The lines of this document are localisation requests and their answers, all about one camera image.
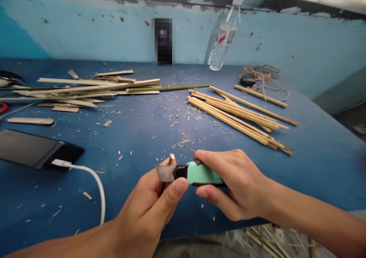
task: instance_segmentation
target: blue tabletop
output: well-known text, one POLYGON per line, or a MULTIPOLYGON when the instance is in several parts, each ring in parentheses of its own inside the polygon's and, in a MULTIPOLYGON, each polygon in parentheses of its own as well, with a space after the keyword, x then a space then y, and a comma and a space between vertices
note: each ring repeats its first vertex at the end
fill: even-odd
MULTIPOLYGON (((50 117, 57 122, 54 126, 10 124, 4 120, 0 123, 1 130, 16 129, 85 148, 77 164, 105 172, 99 176, 106 195, 106 221, 118 214, 139 178, 157 164, 156 158, 161 161, 169 153, 175 153, 178 163, 186 163, 192 160, 197 149, 242 149, 266 176, 294 190, 347 211, 366 208, 366 145, 295 89, 291 89, 286 109, 234 89, 241 66, 224 66, 214 72, 203 65, 154 66, 119 62, 104 65, 100 61, 3 59, 0 69, 21 75, 34 87, 54 85, 37 83, 39 77, 70 79, 67 73, 70 69, 80 77, 110 72, 110 69, 133 69, 132 77, 138 80, 160 78, 163 85, 213 83, 299 123, 298 127, 289 125, 289 130, 271 133, 277 141, 295 150, 293 156, 265 147, 221 121, 217 121, 220 127, 213 127, 208 117, 192 110, 190 113, 197 121, 192 118, 188 121, 182 116, 188 107, 184 103, 188 90, 152 96, 118 96, 104 103, 115 105, 111 109, 83 108, 79 113, 66 113, 34 105, 9 116, 50 117), (169 115, 173 115, 172 121, 163 118, 169 115), (107 119, 112 120, 110 127, 102 125, 107 119), (174 121, 178 123, 169 127, 174 121), (183 143, 183 138, 190 142, 183 143)), ((217 96, 208 88, 199 91, 217 96)), ((268 90, 266 93, 277 99, 285 97, 280 92, 268 90)), ((12 111, 26 103, 9 104, 12 111)), ((189 187, 163 231, 162 239, 220 232, 263 222, 262 219, 232 222, 216 207, 197 197, 194 191, 194 187, 189 187)), ((73 235, 77 230, 88 230, 100 221, 98 187, 93 177, 83 171, 40 171, 0 161, 0 192, 0 256, 48 239, 73 235), (93 197, 92 201, 82 195, 84 191, 93 197)))

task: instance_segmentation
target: plastic water bottle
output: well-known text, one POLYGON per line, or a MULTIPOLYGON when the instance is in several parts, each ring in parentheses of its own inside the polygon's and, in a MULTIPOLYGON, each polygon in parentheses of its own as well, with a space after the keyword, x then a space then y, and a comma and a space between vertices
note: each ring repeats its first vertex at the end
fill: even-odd
POLYGON ((225 54, 233 43, 236 31, 238 30, 238 24, 240 23, 240 6, 243 1, 244 0, 233 0, 233 6, 225 16, 225 19, 221 21, 216 43, 210 56, 211 70, 220 70, 224 63, 225 54))

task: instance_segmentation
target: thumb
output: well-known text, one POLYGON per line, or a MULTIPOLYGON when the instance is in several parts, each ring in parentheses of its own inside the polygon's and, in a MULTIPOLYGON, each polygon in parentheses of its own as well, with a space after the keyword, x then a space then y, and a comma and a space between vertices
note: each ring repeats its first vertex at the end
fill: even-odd
POLYGON ((196 189, 196 194, 217 206, 230 220, 243 219, 241 207, 219 188, 213 185, 203 185, 196 189))
POLYGON ((160 198, 150 209, 150 216, 158 224, 163 226, 171 212, 173 212, 187 191, 189 186, 188 180, 185 178, 178 178, 173 181, 163 192, 160 198))

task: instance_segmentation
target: hand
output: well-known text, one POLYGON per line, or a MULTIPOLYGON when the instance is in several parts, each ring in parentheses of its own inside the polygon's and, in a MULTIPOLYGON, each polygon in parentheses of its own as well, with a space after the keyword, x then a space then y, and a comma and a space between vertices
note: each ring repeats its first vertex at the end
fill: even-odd
POLYGON ((198 196, 217 206, 232 221, 266 217, 272 180, 260 172, 244 151, 197 150, 194 160, 206 164, 228 186, 224 193, 213 185, 203 185, 196 189, 198 196))
MULTIPOLYGON (((166 159, 161 165, 167 165, 166 159)), ((170 221, 178 202, 188 188, 188 181, 179 178, 170 183, 159 198, 162 182, 156 169, 141 177, 134 190, 113 220, 115 257, 150 258, 161 232, 170 221)))

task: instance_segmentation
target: mint green knife handle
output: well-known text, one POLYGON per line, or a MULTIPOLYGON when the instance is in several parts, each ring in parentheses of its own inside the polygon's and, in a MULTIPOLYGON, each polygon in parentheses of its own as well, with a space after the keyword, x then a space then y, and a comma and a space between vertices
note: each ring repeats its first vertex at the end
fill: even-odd
POLYGON ((212 184, 217 187, 226 187, 222 179, 205 164, 197 165, 194 161, 187 163, 187 180, 190 185, 200 186, 212 184))

